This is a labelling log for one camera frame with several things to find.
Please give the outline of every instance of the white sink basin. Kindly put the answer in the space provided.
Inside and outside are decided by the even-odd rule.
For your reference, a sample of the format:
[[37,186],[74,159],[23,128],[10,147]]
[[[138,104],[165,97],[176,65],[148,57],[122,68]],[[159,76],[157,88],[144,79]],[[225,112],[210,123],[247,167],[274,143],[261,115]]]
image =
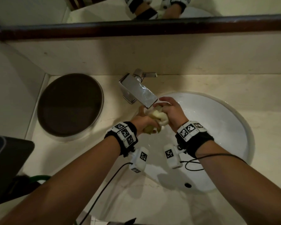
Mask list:
[[[214,137],[215,142],[230,153],[251,163],[254,154],[254,136],[245,119],[227,103],[210,96],[195,93],[172,93],[182,107],[186,117],[198,121]],[[180,189],[185,192],[206,192],[215,189],[215,185],[204,170],[188,171],[185,167],[170,169],[166,162],[163,147],[172,143],[177,145],[175,133],[166,126],[159,134],[142,134],[136,147],[144,146],[150,151],[145,173],[147,176],[168,189]],[[180,154],[181,160],[191,160],[188,154]],[[200,164],[189,163],[188,169],[201,169]]]

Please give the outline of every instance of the person's right hand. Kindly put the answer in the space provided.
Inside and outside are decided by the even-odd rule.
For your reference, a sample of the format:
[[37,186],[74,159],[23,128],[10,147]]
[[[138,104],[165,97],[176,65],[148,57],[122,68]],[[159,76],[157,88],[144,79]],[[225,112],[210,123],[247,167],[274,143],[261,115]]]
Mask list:
[[169,126],[174,132],[177,132],[177,130],[189,120],[185,116],[179,103],[172,97],[161,97],[159,100],[165,102],[158,102],[153,106],[162,106],[162,112],[166,113],[169,117]]

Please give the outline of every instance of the dark wooden mirror frame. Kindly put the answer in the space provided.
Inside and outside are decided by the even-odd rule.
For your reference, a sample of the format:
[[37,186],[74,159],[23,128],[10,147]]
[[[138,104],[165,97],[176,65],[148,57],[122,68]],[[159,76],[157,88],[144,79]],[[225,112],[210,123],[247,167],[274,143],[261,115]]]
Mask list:
[[0,26],[0,41],[260,31],[281,31],[281,15]]

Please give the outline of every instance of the dark round lid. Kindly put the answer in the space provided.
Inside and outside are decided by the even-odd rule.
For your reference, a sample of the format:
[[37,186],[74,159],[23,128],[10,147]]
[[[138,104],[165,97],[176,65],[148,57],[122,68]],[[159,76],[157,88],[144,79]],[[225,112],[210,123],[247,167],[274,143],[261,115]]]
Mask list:
[[44,90],[37,107],[41,127],[59,137],[76,135],[90,127],[103,107],[103,91],[92,77],[72,73]]

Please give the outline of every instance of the faucet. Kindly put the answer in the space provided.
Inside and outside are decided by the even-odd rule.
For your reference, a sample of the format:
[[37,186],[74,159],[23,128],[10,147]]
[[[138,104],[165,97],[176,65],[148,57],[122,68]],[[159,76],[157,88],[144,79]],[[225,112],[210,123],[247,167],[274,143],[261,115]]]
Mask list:
[[133,75],[127,73],[119,80],[120,88],[123,97],[131,104],[136,100],[140,101],[147,109],[149,109],[157,100],[149,89],[141,83],[145,77],[157,77],[155,72],[143,72],[141,69],[136,69]]

